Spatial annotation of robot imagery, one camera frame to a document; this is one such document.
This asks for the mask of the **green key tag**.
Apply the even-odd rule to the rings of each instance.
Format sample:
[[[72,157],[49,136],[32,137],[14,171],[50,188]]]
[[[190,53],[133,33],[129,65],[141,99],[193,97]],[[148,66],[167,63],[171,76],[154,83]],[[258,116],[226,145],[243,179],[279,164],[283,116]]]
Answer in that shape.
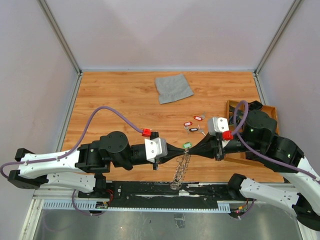
[[[182,145],[182,147],[187,151],[187,150],[189,150],[189,149],[191,149],[192,148],[192,143],[191,142],[185,142],[183,145]]]

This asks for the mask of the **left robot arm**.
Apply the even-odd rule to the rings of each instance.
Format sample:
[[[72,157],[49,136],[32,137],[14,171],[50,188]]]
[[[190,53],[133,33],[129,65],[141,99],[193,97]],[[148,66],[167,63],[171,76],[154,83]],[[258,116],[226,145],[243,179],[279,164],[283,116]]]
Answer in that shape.
[[[108,192],[104,174],[111,166],[130,171],[137,165],[166,163],[184,152],[156,132],[144,143],[130,145],[123,132],[113,131],[66,152],[35,154],[20,148],[15,155],[19,166],[9,172],[7,180],[20,189],[56,186],[101,198]]]

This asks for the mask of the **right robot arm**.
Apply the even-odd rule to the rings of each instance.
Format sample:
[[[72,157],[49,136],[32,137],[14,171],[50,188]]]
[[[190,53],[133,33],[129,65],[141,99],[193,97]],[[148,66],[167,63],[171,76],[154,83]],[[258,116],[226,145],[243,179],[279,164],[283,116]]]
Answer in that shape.
[[[266,202],[289,212],[304,226],[319,231],[320,176],[304,152],[294,141],[276,134],[277,121],[265,112],[244,113],[235,128],[237,133],[226,131],[227,125],[225,118],[210,119],[208,134],[189,154],[221,160],[225,154],[253,153],[258,162],[283,176],[295,190],[281,191],[235,173],[227,183],[227,196],[232,200],[243,197]]]

